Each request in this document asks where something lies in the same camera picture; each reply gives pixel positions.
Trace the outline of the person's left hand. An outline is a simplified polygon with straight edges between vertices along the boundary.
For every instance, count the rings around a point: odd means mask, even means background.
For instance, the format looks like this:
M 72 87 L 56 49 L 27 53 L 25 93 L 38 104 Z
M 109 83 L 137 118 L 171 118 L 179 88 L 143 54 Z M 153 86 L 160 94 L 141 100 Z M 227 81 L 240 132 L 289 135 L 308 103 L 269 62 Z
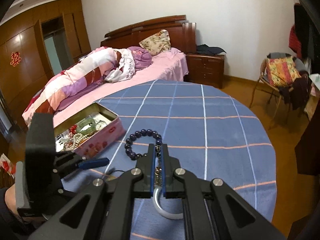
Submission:
M 16 207 L 16 194 L 15 194 L 15 184 L 8 188 L 5 192 L 5 203 L 8 209 L 15 215 L 19 216 Z

